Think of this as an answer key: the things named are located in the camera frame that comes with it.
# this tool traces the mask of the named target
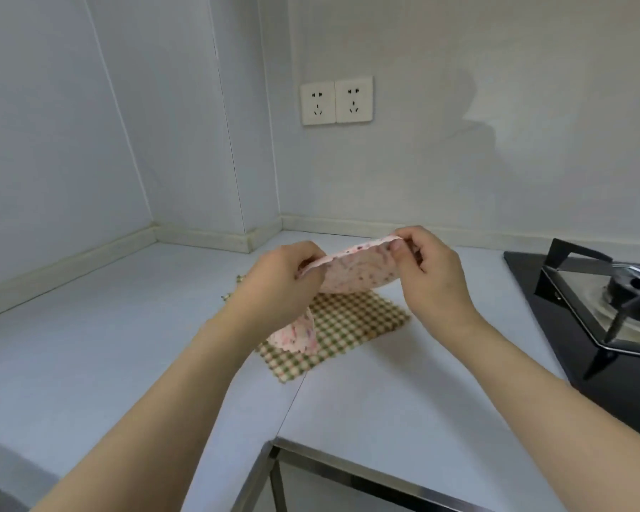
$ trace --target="countertop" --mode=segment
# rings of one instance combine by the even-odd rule
[[[306,239],[327,252],[363,241],[282,232],[252,255],[154,244],[0,315],[0,478],[8,490],[32,505],[33,480],[53,481],[85,455],[260,251]],[[457,250],[481,313],[563,377],[502,253]],[[398,282],[379,292],[405,304]],[[478,384],[416,319],[286,384],[252,354],[183,509],[229,510],[261,446],[278,434],[496,512],[563,510]]]

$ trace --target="wall outlet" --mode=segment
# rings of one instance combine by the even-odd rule
[[[338,80],[336,87],[336,121],[369,122],[373,118],[373,77]]]
[[[304,126],[335,123],[334,83],[311,82],[301,85],[301,122]]]

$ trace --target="right hand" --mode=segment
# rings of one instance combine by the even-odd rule
[[[469,297],[460,257],[436,235],[421,226],[396,230],[420,249],[418,265],[404,241],[393,241],[391,253],[399,268],[405,301],[410,310],[436,338],[461,327],[484,322]]]

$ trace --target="checkered cloth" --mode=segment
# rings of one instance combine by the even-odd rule
[[[315,319],[317,353],[287,352],[267,341],[256,348],[280,382],[295,379],[324,360],[400,328],[410,319],[405,310],[373,291],[319,293],[311,302],[310,311]]]

